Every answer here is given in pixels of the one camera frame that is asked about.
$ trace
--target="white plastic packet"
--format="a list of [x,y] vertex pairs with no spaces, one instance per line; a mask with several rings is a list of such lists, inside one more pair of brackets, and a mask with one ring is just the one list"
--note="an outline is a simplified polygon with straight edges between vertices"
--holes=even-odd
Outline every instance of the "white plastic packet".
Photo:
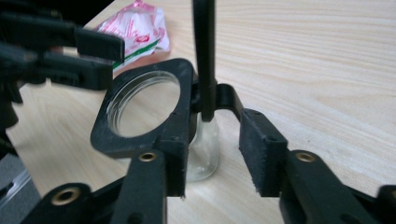
[[116,35],[125,41],[125,62],[113,63],[114,71],[152,54],[154,50],[170,50],[163,10],[142,0],[135,0],[102,22],[97,32]]

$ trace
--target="brass screw hole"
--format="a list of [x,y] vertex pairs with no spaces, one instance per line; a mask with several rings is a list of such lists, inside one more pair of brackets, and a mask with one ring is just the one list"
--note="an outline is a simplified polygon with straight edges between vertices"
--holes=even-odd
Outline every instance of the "brass screw hole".
[[139,156],[139,160],[141,161],[154,161],[155,159],[157,159],[157,155],[152,152],[146,152]]
[[305,152],[299,152],[296,154],[297,159],[300,161],[306,161],[306,162],[312,162],[315,160],[315,157],[313,157],[311,154],[305,153]]
[[68,188],[59,191],[55,196],[52,197],[53,205],[65,205],[73,202],[81,194],[79,188]]

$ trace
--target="plastic bag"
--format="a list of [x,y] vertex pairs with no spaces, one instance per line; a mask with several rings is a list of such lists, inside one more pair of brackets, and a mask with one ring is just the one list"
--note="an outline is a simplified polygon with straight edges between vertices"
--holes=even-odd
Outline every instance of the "plastic bag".
[[114,71],[155,50],[170,50],[163,10],[142,0],[134,1],[102,22],[97,31],[116,35],[125,41],[125,62],[113,63]]

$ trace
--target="pink plastic bag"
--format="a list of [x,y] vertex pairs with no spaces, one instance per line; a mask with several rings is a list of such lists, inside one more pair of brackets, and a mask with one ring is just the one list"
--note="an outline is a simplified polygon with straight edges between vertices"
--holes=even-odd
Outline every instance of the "pink plastic bag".
[[114,71],[152,54],[154,50],[170,50],[163,10],[142,0],[135,0],[102,22],[97,31],[125,40],[125,62],[114,63]]

